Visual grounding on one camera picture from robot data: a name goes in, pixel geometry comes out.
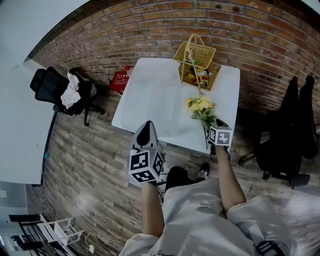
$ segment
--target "black chair backrest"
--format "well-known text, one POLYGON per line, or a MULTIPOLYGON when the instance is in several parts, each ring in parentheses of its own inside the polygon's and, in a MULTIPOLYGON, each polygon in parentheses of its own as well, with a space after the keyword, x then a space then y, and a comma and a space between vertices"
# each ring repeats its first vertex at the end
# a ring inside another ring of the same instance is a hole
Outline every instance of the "black chair backrest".
POLYGON ((61 95, 67 89, 68 83, 67 78, 59 74, 53 67, 48 67, 44 72, 41 69, 37 70, 30 87, 35 91, 36 100, 50 102, 65 108, 62 105, 61 95))
POLYGON ((320 148, 312 109, 314 84, 314 78, 308 75, 305 80, 305 85, 300 89, 299 96, 300 131, 298 137, 301 137, 301 153, 306 159, 314 158, 320 148))

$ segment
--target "snack package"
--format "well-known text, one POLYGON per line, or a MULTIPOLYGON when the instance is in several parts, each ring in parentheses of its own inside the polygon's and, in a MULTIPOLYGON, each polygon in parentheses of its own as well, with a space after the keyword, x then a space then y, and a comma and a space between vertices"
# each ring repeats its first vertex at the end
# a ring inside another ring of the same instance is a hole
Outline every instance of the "snack package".
POLYGON ((198 77, 198 81, 200 86, 203 85, 208 87, 208 72, 206 69, 196 69, 196 75, 198 77))

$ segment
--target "basket handle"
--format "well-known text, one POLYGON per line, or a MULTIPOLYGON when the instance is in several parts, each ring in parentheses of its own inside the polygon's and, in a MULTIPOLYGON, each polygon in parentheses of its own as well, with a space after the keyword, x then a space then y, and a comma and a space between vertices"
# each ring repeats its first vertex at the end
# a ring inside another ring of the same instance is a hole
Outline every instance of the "basket handle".
POLYGON ((197 37, 200 39, 201 43, 203 46, 205 46, 204 42, 202 41, 200 35, 196 34, 196 33, 193 33, 189 39, 188 39, 188 42, 186 43, 186 46, 185 46, 185 50, 189 53, 190 52, 190 43, 191 43, 191 40, 192 38, 194 37, 194 43, 196 44, 197 43, 197 37))

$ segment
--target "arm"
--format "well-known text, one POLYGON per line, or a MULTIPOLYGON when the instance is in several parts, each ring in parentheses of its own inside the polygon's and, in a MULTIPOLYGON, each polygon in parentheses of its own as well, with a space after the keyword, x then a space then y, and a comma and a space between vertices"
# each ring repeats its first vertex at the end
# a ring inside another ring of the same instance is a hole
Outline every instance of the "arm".
POLYGON ((215 152, 218 158, 220 194, 223 208, 227 212, 231 207, 247 200, 232 170, 225 148, 215 146, 215 152))
POLYGON ((142 233, 161 237, 165 222, 157 187, 151 183, 142 185, 142 233))

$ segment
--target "shoe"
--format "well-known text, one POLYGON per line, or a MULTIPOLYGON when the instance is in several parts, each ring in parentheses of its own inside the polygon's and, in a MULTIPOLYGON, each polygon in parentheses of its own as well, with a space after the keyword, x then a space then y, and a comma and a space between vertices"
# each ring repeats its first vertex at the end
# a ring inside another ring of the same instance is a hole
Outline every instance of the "shoe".
POLYGON ((208 179, 210 173, 210 165, 205 162, 201 165, 197 179, 208 179))

